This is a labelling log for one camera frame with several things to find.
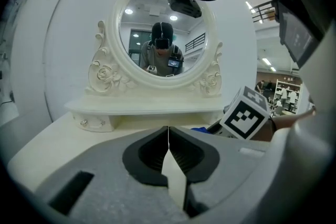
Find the white table top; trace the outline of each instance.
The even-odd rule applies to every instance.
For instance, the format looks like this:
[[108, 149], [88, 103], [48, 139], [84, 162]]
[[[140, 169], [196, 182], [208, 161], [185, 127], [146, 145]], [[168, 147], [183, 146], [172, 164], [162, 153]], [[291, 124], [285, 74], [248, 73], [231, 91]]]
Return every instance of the white table top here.
[[125, 117], [113, 132], [95, 133], [75, 126], [71, 113], [45, 128], [8, 163], [11, 177], [34, 192], [51, 173], [90, 147], [135, 132], [161, 126], [208, 127], [197, 115]]
[[84, 95], [65, 106], [72, 112], [90, 115], [153, 115], [174, 113], [221, 112], [222, 99], [218, 98], [143, 98], [99, 97]]

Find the person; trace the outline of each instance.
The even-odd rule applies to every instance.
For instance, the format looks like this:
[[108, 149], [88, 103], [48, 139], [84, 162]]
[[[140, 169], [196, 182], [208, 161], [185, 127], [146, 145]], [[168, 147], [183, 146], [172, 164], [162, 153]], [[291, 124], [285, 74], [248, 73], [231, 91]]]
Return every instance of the person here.
[[[173, 44], [173, 26], [168, 23], [156, 23], [152, 27], [152, 40], [146, 41], [141, 47], [140, 67], [147, 70], [148, 66], [155, 66], [157, 76], [166, 77], [177, 75], [183, 71], [183, 54], [178, 46]], [[165, 48], [158, 48], [158, 39], [168, 39], [169, 44]], [[179, 67], [168, 66], [171, 57], [176, 57], [179, 61]]]
[[261, 80], [257, 83], [256, 87], [254, 88], [256, 91], [258, 91], [259, 93], [261, 93], [261, 90], [264, 86], [265, 81]]
[[281, 88], [281, 105], [284, 108], [285, 107], [285, 103], [287, 101], [287, 90], [285, 89], [284, 86], [282, 86]]
[[290, 92], [289, 95], [289, 108], [288, 110], [291, 111], [292, 107], [295, 105], [295, 100], [296, 100], [296, 93], [294, 91]]
[[275, 100], [275, 107], [282, 106], [282, 103], [279, 99]]

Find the railing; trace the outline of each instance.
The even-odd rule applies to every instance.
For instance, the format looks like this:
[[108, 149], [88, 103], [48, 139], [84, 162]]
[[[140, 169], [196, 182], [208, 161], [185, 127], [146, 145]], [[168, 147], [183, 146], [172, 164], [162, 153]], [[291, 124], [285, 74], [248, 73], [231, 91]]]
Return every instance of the railing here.
[[196, 37], [194, 40], [190, 41], [185, 45], [185, 52], [196, 48], [199, 45], [202, 45], [205, 42], [205, 33], [201, 34], [199, 37]]
[[256, 15], [252, 17], [254, 23], [263, 23], [264, 20], [274, 20], [273, 18], [275, 18], [275, 9], [272, 7], [271, 1], [255, 6], [250, 11], [252, 15]]

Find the mirror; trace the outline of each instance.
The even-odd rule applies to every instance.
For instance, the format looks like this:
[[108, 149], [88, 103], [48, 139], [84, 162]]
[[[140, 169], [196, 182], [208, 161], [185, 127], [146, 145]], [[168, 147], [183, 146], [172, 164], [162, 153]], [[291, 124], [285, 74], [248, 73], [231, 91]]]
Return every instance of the mirror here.
[[134, 63], [150, 74], [177, 76], [203, 54], [207, 40], [203, 17], [175, 12], [168, 0], [130, 0], [121, 16], [123, 46]]

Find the shirt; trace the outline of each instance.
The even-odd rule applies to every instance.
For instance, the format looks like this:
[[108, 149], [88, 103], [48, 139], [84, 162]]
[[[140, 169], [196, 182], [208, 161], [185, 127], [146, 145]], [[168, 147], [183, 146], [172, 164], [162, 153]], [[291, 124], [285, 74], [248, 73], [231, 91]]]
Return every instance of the shirt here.
[[[171, 45], [168, 49], [168, 53], [166, 55], [159, 55], [155, 46], [150, 45], [150, 41], [145, 42], [141, 47], [141, 60], [140, 67], [146, 68], [148, 66], [155, 66], [157, 69], [157, 76], [166, 77], [168, 75], [177, 75], [182, 73], [183, 71], [183, 63], [180, 63], [180, 66], [175, 70], [175, 68], [168, 66], [169, 57], [172, 55], [175, 45]], [[178, 59], [181, 60], [183, 58], [182, 52], [179, 49]]]
[[285, 88], [281, 89], [281, 99], [287, 99], [287, 91]]
[[295, 104], [295, 98], [296, 98], [296, 93], [295, 92], [291, 92], [288, 97], [290, 98], [289, 102], [292, 104]]
[[259, 91], [258, 88], [257, 88], [257, 86], [259, 86], [259, 89], [261, 89], [263, 87], [262, 84], [261, 84], [261, 81], [259, 81], [257, 83], [256, 87], [254, 88], [256, 91]]

